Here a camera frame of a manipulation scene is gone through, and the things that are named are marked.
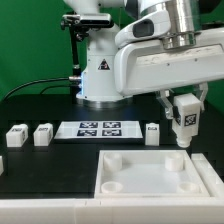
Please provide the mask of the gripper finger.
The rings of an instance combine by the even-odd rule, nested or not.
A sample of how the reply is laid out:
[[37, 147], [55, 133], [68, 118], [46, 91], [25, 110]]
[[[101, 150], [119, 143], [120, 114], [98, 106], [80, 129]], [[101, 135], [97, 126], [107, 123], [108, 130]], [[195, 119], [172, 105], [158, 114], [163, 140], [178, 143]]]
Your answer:
[[194, 86], [194, 90], [196, 93], [196, 97], [201, 102], [201, 109], [204, 110], [205, 109], [204, 101], [205, 101], [207, 93], [208, 93], [208, 83], [204, 82], [204, 83], [196, 84]]
[[169, 90], [160, 90], [156, 92], [156, 99], [162, 105], [165, 111], [165, 116], [167, 119], [173, 119], [173, 105], [169, 101], [170, 91]]

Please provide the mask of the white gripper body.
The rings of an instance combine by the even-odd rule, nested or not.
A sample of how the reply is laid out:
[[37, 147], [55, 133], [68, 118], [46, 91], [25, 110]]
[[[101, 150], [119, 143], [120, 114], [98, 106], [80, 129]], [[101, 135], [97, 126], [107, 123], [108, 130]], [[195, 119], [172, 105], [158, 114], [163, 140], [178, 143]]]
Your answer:
[[224, 79], [224, 28], [203, 30], [189, 48], [165, 50], [159, 40], [129, 44], [115, 56], [114, 77], [123, 96]]

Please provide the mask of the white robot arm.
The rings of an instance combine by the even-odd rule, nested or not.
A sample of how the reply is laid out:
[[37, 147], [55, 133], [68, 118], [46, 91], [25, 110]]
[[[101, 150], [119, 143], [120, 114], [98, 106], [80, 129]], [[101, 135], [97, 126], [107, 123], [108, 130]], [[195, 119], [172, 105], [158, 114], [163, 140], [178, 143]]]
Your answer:
[[224, 79], [224, 26], [200, 25], [200, 0], [64, 0], [62, 17], [77, 41], [87, 41], [79, 101], [112, 107], [155, 92], [166, 117], [173, 88], [194, 85], [203, 101], [211, 81]]

